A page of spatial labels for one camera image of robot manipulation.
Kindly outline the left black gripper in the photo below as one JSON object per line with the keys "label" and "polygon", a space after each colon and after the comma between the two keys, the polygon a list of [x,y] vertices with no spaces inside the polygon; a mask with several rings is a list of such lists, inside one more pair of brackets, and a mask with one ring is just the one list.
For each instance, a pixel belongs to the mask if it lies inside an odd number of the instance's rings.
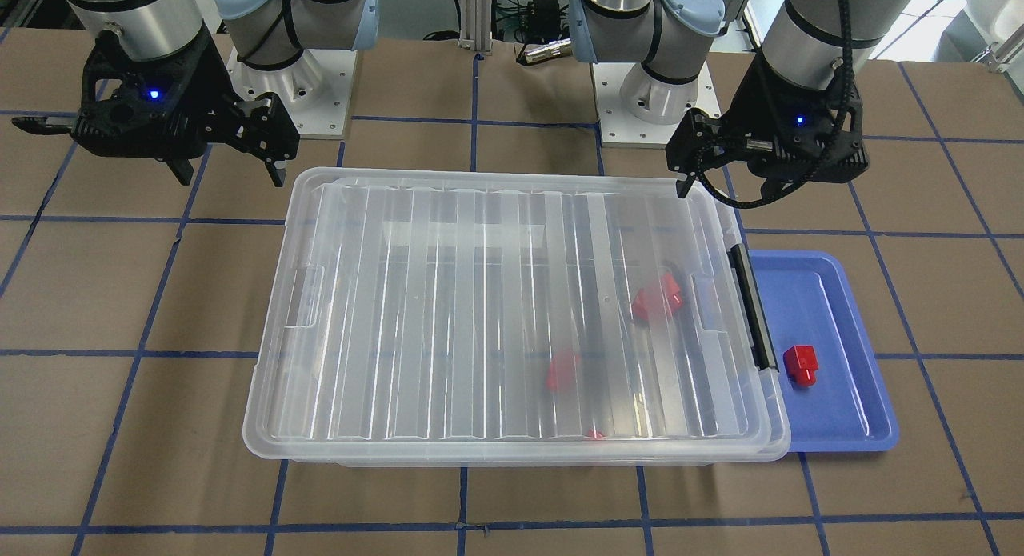
{"label": "left black gripper", "polygon": [[825,90],[801,88],[776,74],[764,57],[754,57],[723,118],[690,108],[666,144],[677,198],[687,198],[699,184],[714,199],[724,199],[706,177],[706,165],[716,158],[718,134],[722,162],[742,160],[762,179],[796,182],[829,144],[842,100],[848,101],[847,118],[812,181],[845,183],[868,169],[859,90],[854,83],[845,88],[842,74],[834,74]]}

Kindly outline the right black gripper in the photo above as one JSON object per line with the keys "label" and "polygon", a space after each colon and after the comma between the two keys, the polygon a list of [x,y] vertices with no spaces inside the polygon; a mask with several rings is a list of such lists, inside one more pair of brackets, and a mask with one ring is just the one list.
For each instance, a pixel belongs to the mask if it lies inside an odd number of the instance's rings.
{"label": "right black gripper", "polygon": [[191,159],[230,143],[266,167],[283,187],[300,134],[275,92],[241,99],[219,49],[201,29],[182,49],[135,61],[110,29],[95,39],[82,75],[78,116],[14,116],[27,134],[70,134],[104,158]]}

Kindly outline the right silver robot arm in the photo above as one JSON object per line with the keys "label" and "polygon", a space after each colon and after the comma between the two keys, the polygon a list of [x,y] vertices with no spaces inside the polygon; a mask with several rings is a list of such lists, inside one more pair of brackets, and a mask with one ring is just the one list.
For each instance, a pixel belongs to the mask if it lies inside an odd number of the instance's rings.
{"label": "right silver robot arm", "polygon": [[195,0],[66,0],[93,38],[72,118],[16,116],[28,134],[66,134],[100,158],[153,159],[189,185],[211,144],[252,155],[272,184],[296,158],[297,113],[326,96],[316,50],[368,50],[379,0],[213,0],[233,39],[220,56]]}

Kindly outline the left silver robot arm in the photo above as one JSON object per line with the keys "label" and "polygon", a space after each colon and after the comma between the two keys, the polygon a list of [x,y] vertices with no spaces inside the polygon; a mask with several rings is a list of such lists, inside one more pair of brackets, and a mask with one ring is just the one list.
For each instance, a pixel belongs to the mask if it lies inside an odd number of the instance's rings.
{"label": "left silver robot arm", "polygon": [[856,74],[908,2],[783,0],[718,116],[694,100],[724,0],[570,0],[568,30],[578,61],[630,65],[618,96],[636,118],[675,126],[665,154],[678,198],[702,186],[750,210],[866,172]]}

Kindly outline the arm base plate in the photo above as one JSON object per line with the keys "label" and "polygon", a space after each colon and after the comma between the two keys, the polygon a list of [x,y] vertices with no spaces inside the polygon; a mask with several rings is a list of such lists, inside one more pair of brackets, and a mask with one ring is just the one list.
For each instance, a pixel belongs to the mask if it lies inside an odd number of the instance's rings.
{"label": "arm base plate", "polygon": [[262,71],[242,65],[232,49],[226,68],[242,99],[278,94],[302,139],[343,140],[359,60],[356,50],[305,50],[295,65]]}
{"label": "arm base plate", "polygon": [[604,146],[662,149],[686,112],[722,113],[707,65],[684,85],[655,81],[637,63],[592,65],[591,72]]}

